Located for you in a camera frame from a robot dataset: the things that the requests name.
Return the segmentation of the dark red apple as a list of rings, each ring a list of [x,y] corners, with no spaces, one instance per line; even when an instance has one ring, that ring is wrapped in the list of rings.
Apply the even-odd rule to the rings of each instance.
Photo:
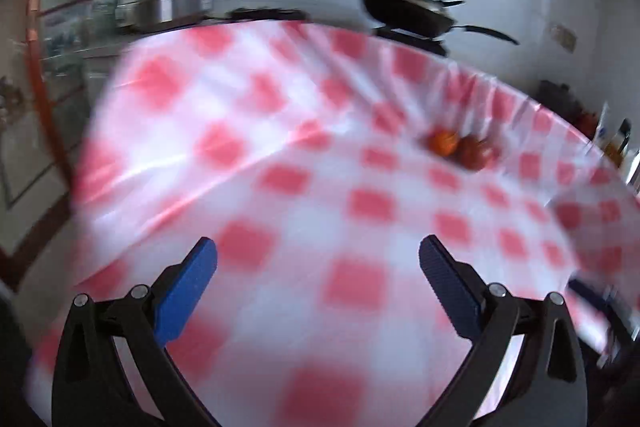
[[[479,172],[494,167],[500,158],[500,150],[487,139],[481,140],[477,136],[465,135],[458,143],[454,159],[462,168]]]

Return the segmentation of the small orange mandarin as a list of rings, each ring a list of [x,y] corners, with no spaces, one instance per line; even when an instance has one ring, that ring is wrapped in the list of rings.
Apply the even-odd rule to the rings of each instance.
[[[457,132],[439,129],[427,135],[427,150],[439,157],[448,158],[454,156],[460,143]]]

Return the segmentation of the stainless steel container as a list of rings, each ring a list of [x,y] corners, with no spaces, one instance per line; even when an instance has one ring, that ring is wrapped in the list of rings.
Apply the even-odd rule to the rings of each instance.
[[[201,23],[212,12],[214,0],[117,0],[118,28],[155,32]]]

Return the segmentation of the red white checkered tablecloth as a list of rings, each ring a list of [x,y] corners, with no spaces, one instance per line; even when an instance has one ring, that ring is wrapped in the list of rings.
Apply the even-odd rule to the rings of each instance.
[[[435,130],[487,139],[473,172]],[[73,188],[70,297],[26,400],[53,426],[634,426],[639,199],[575,128],[484,72],[299,22],[130,44]],[[458,336],[434,234],[483,283]],[[153,283],[201,237],[180,337]]]

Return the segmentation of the black frying pan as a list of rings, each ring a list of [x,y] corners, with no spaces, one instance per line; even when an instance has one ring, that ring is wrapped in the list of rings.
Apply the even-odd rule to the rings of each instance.
[[[436,42],[453,30],[472,32],[490,38],[520,43],[504,32],[477,25],[459,24],[449,13],[449,9],[462,5],[464,0],[360,0],[366,12],[382,24],[380,30],[392,34],[400,31],[403,35],[416,37],[422,41]]]

